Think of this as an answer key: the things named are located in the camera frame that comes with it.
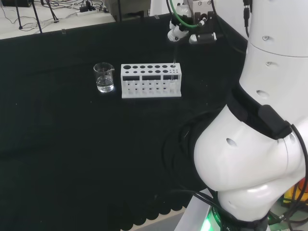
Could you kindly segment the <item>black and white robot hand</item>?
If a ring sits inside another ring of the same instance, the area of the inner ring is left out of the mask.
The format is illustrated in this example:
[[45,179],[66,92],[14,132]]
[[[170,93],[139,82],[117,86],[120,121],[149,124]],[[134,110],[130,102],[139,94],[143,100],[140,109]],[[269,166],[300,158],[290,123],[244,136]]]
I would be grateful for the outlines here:
[[214,43],[218,36],[215,29],[217,19],[210,0],[184,0],[174,4],[167,0],[171,16],[169,41],[179,43],[187,38],[190,44]]

